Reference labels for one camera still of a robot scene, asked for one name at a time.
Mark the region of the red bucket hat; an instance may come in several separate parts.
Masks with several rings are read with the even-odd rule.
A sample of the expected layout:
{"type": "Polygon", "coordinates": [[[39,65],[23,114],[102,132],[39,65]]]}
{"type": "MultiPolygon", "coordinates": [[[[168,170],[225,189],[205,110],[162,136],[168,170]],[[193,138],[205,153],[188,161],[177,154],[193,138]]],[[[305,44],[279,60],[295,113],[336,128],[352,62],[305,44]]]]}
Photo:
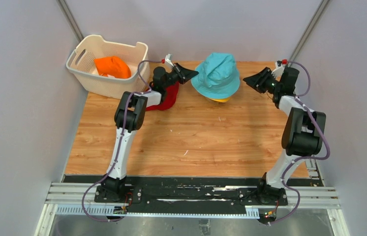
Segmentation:
{"type": "Polygon", "coordinates": [[[159,92],[162,95],[162,97],[161,97],[161,103],[159,105],[148,106],[146,108],[147,111],[154,111],[154,110],[164,111],[170,109],[175,104],[179,91],[179,82],[176,82],[173,85],[168,86],[166,88],[155,86],[154,82],[151,82],[150,86],[152,90],[159,92]]]}

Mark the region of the teal bucket hat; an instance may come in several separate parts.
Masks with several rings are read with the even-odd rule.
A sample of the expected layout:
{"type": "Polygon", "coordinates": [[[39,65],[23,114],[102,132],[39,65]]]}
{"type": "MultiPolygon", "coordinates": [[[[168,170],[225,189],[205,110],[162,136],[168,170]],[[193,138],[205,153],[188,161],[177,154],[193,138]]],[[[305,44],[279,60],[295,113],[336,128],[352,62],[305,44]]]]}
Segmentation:
{"type": "Polygon", "coordinates": [[[196,67],[196,71],[199,74],[191,79],[191,84],[206,98],[231,97],[241,84],[240,72],[232,54],[211,53],[196,67]]]}

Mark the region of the yellow bucket hat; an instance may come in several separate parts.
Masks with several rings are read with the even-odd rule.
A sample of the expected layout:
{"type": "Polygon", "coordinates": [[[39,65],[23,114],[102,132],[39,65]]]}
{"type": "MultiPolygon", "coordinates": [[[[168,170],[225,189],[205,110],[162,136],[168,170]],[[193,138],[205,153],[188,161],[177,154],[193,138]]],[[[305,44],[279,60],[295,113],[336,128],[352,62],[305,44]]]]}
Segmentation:
{"type": "Polygon", "coordinates": [[[226,97],[226,98],[210,98],[208,97],[209,100],[211,100],[212,102],[216,102],[216,103],[227,103],[230,100],[231,97],[226,97]]]}

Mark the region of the white plastic basket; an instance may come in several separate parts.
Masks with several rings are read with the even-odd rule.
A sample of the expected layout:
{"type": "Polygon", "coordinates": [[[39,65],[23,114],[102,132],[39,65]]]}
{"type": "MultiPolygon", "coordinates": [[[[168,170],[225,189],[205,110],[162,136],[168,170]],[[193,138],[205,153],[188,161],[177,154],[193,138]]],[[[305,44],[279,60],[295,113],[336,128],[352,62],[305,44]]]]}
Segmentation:
{"type": "Polygon", "coordinates": [[[148,59],[149,48],[143,42],[128,45],[106,41],[101,35],[86,36],[70,54],[65,66],[83,88],[95,94],[120,99],[125,91],[141,92],[150,77],[150,65],[141,61],[148,59]],[[122,59],[131,70],[131,77],[118,79],[98,74],[94,60],[109,56],[122,59]]]}

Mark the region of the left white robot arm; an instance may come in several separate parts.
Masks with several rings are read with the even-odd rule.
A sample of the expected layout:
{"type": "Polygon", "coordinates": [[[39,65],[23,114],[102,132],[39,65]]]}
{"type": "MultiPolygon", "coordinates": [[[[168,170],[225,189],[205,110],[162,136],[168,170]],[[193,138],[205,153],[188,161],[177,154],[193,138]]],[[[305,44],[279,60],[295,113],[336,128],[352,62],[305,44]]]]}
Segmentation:
{"type": "Polygon", "coordinates": [[[158,66],[153,70],[153,80],[148,83],[148,90],[143,92],[124,92],[117,107],[114,121],[116,139],[110,165],[101,181],[99,195],[114,203],[125,199],[125,178],[129,153],[137,131],[142,127],[148,107],[164,105],[167,89],[175,84],[185,84],[199,72],[187,69],[178,63],[171,66],[171,71],[158,66]]]}

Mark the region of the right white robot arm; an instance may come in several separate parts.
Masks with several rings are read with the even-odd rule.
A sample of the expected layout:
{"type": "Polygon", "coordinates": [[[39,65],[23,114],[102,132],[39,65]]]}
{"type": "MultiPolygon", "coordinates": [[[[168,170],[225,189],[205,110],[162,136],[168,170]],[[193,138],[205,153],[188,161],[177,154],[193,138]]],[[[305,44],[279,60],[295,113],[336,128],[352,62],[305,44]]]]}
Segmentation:
{"type": "Polygon", "coordinates": [[[307,109],[295,94],[299,70],[280,66],[266,67],[259,73],[243,78],[258,93],[269,93],[275,107],[287,115],[281,137],[282,153],[270,171],[264,173],[253,195],[263,205],[283,198],[285,185],[305,157],[318,154],[323,145],[326,115],[307,109]]]}

